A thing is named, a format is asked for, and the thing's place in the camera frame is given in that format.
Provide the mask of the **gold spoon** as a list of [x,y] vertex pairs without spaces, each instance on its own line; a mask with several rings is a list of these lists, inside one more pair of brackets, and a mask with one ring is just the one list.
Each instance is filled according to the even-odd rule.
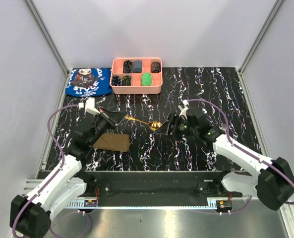
[[149,126],[149,128],[152,130],[152,131],[156,131],[157,129],[159,129],[161,126],[162,126],[162,123],[159,122],[159,121],[151,121],[151,122],[145,122],[145,121],[142,121],[142,120],[139,120],[139,119],[136,119],[136,118],[133,118],[129,115],[126,115],[125,118],[127,120],[131,120],[131,121],[136,121],[136,122],[139,122],[139,123],[142,123],[142,124],[146,124],[147,126]]

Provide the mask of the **brown cloth napkin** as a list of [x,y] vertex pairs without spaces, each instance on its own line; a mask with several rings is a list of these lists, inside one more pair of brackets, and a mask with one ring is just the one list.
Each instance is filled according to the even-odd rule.
[[130,146],[128,134],[104,133],[93,145],[95,149],[128,152]]

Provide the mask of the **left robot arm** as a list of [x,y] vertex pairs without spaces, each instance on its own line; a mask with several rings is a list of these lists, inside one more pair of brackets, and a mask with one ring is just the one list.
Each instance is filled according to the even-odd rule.
[[45,179],[27,195],[17,195],[10,206],[10,227],[16,238],[42,238],[53,219],[67,204],[80,195],[95,191],[95,177],[85,172],[85,165],[94,154],[93,145],[108,129],[116,128],[125,118],[124,111],[104,108],[89,110],[94,116],[89,125],[79,127],[67,153]]

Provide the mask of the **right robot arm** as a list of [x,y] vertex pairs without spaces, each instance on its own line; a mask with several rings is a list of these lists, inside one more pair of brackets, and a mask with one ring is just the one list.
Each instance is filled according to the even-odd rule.
[[249,173],[224,173],[213,184],[214,193],[218,196],[239,192],[257,197],[267,208],[276,211],[294,195],[294,176],[285,159],[271,159],[234,141],[226,131],[212,126],[204,115],[179,116],[170,113],[155,133],[176,140],[183,137],[194,139],[201,146],[230,159]]

